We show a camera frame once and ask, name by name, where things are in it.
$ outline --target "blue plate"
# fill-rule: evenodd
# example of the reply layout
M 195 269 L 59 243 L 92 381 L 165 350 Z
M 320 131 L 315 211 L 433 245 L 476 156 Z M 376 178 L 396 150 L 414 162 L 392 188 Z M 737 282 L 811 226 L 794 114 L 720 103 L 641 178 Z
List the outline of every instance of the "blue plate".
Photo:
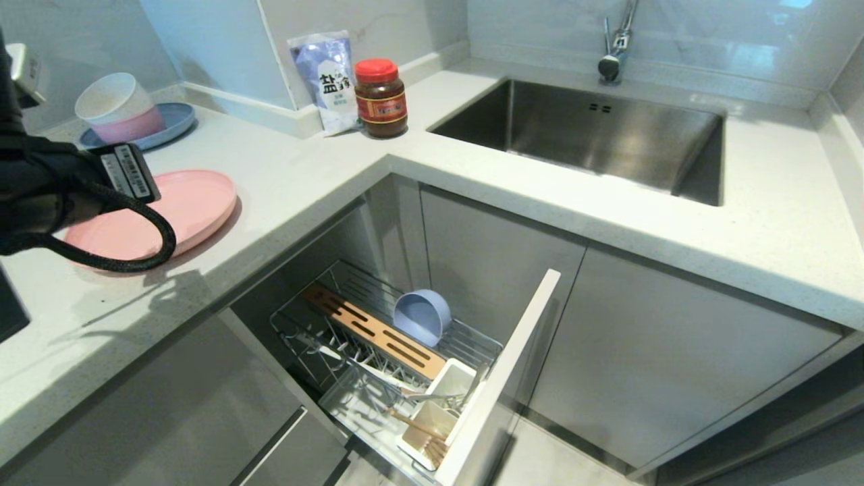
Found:
M 165 119 L 165 130 L 153 135 L 131 140 L 141 150 L 152 149 L 179 137 L 195 123 L 195 109 L 186 103 L 160 103 L 156 105 L 162 118 Z M 95 149 L 107 145 L 92 129 L 87 129 L 79 139 L 87 149 Z

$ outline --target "sauce jar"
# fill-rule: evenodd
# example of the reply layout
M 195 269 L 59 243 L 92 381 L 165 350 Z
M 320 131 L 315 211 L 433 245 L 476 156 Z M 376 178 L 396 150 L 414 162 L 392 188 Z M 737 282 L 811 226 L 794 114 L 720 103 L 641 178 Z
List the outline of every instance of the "sauce jar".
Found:
M 357 106 L 366 131 L 376 138 L 398 137 L 408 129 L 405 84 L 389 59 L 367 59 L 354 67 Z

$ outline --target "chrome faucet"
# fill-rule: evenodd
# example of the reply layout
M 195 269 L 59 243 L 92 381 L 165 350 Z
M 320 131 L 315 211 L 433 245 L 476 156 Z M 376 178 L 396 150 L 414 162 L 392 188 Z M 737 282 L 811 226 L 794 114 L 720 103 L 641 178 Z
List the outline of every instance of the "chrome faucet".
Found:
M 609 17 L 606 17 L 604 30 L 606 32 L 606 55 L 600 60 L 597 69 L 600 71 L 600 83 L 606 86 L 617 86 L 621 84 L 621 68 L 627 57 L 630 47 L 630 36 L 633 34 L 633 16 L 636 14 L 636 6 L 639 0 L 627 0 L 627 10 L 624 20 L 621 21 L 620 29 L 615 31 L 614 41 L 609 32 Z

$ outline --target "wall tile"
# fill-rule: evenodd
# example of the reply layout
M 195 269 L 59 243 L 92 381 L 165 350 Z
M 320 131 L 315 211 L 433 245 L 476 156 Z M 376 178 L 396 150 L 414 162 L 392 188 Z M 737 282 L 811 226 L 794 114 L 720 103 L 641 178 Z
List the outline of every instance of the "wall tile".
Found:
M 149 91 L 177 82 L 177 72 L 137 1 L 3 0 L 0 25 L 7 43 L 38 54 L 48 102 L 24 112 L 29 131 L 75 118 L 75 100 L 98 78 L 132 73 Z
M 466 0 L 259 0 L 296 105 L 312 102 L 286 41 L 348 30 L 354 61 L 387 57 L 397 64 L 467 39 Z
M 626 0 L 468 0 L 472 42 L 599 56 Z M 864 32 L 861 0 L 643 0 L 631 55 L 828 89 Z
M 255 0 L 141 5 L 184 80 L 294 108 Z
M 864 41 L 831 87 L 831 94 L 864 144 Z

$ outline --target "red lid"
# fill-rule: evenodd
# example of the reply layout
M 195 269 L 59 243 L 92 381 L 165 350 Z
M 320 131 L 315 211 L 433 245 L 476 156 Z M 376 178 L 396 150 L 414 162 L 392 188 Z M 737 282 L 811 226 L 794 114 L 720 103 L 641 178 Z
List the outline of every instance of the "red lid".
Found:
M 399 68 L 389 59 L 367 59 L 354 66 L 354 73 L 361 83 L 386 83 L 399 77 Z

